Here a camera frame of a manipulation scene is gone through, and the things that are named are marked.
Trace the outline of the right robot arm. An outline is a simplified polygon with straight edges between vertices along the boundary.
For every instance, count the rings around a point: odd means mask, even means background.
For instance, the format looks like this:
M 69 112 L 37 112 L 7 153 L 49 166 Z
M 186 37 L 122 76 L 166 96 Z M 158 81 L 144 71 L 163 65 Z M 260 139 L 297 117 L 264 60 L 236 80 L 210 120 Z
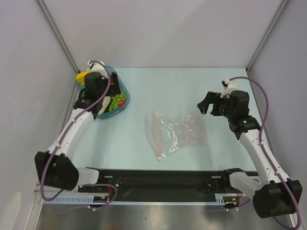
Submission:
M 259 179 L 255 180 L 242 169 L 225 170 L 222 188 L 226 192 L 238 189 L 246 195 L 263 219 L 298 213 L 302 185 L 298 180 L 292 180 L 281 168 L 262 138 L 259 123 L 249 115 L 249 94 L 240 90 L 225 96 L 208 92 L 197 107 L 202 114 L 206 114 L 209 105 L 213 105 L 211 115 L 228 119 L 230 130 L 248 152 L 259 175 Z

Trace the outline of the clear zip top bag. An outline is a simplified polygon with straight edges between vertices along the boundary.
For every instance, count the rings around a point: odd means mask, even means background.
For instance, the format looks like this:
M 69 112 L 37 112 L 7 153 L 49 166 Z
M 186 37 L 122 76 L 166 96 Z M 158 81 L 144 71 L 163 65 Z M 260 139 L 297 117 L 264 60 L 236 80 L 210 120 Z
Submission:
M 145 117 L 145 132 L 158 161 L 181 149 L 206 147 L 209 144 L 206 122 L 196 110 L 175 119 L 152 111 Z

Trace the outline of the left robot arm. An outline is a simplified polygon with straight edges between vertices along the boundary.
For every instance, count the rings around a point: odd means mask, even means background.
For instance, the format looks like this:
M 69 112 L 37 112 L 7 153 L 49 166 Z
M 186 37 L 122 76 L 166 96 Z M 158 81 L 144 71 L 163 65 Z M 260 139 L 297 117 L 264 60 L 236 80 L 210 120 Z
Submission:
M 116 86 L 119 88 L 118 75 L 115 71 L 111 72 L 109 78 L 106 79 L 106 83 L 103 83 L 102 80 L 99 81 L 100 89 L 94 87 L 97 94 L 96 99 L 87 98 L 85 96 L 88 92 L 87 88 L 80 88 L 70 121 L 60 136 L 47 151 L 39 151 L 35 155 L 35 166 L 41 191 L 44 191 L 44 186 L 71 191 L 76 186 L 88 184 L 96 192 L 105 188 L 106 181 L 99 176 L 97 169 L 76 168 L 72 163 L 72 158 L 83 133 L 100 116 L 98 109 L 103 108 L 103 103 L 99 101 L 88 111 L 86 108 L 93 105 L 101 95 L 106 98 L 104 90 L 106 90 L 108 84 L 110 84 L 109 87 Z

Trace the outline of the green fake grapes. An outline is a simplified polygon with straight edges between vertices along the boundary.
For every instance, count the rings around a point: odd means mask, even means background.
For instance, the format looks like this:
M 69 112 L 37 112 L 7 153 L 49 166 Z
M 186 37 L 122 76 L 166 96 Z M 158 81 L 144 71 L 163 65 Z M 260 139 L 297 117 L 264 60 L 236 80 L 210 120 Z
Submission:
M 124 92 L 116 94 L 115 96 L 111 97 L 111 103 L 108 111 L 110 112 L 118 109 L 119 108 L 118 104 L 121 100 L 127 100 L 127 95 Z

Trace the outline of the yellow fake banana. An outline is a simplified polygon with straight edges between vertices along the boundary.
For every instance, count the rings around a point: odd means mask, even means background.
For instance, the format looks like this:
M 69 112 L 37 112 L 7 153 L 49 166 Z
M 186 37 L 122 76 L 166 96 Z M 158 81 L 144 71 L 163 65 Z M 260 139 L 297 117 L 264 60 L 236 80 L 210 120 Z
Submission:
M 85 76 L 87 74 L 91 73 L 90 70 L 87 70 L 87 71 L 83 71 L 83 72 L 80 72 L 79 74 L 76 75 L 76 82 L 81 84 L 81 85 L 84 85 L 85 84 Z

